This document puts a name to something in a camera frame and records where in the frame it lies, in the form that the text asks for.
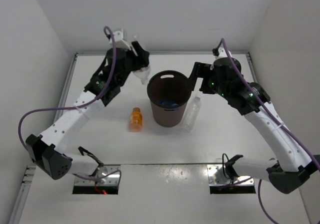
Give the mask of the clear bottle white blue label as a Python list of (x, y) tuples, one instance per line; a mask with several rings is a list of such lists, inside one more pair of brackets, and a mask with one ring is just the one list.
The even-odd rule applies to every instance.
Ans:
[(134, 76), (140, 79), (142, 85), (145, 85), (148, 82), (150, 73), (151, 73), (150, 65), (133, 72)]

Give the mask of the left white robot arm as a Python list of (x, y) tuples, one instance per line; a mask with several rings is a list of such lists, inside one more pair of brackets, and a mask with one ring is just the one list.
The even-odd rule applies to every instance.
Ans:
[(68, 155), (67, 145), (90, 118), (120, 93), (131, 72), (148, 67), (149, 55), (138, 41), (129, 48), (109, 49), (73, 106), (39, 135), (27, 137), (26, 148), (32, 161), (53, 180), (68, 173), (84, 175), (87, 180), (93, 178), (103, 163), (83, 147), (79, 147), (80, 154)]

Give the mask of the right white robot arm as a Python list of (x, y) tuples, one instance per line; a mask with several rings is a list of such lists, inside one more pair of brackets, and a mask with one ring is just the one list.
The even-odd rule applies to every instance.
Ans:
[(241, 65), (234, 59), (221, 58), (213, 64), (195, 62), (189, 76), (191, 88), (202, 78), (200, 92), (218, 94), (236, 109), (260, 133), (276, 156), (259, 161), (235, 155), (218, 174), (224, 180), (250, 176), (270, 182), (278, 191), (289, 194), (302, 186), (317, 171), (306, 151), (286, 131), (269, 95), (256, 82), (246, 82)]

